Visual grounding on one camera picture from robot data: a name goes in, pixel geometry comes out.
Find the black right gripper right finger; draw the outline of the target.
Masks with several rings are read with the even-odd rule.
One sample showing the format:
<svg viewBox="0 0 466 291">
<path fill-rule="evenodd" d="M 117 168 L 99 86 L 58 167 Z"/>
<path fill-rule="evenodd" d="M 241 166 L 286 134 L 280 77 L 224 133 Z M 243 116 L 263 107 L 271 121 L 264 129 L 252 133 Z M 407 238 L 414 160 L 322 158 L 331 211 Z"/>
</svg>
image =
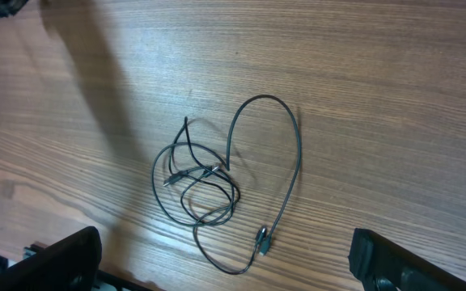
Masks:
<svg viewBox="0 0 466 291">
<path fill-rule="evenodd" d="M 366 291 L 466 290 L 466 281 L 372 230 L 354 230 L 348 260 Z"/>
</svg>

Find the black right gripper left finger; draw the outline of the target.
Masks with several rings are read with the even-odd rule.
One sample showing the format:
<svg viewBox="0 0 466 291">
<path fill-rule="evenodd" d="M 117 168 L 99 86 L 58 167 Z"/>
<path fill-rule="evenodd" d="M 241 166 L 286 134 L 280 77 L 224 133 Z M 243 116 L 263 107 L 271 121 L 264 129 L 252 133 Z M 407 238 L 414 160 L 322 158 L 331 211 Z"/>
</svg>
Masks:
<svg viewBox="0 0 466 291">
<path fill-rule="evenodd" d="M 23 283 L 26 278 L 50 275 L 54 271 L 94 276 L 101 255 L 100 233 L 94 226 L 88 226 L 10 267 L 0 275 L 0 291 L 18 291 L 10 287 Z"/>
</svg>

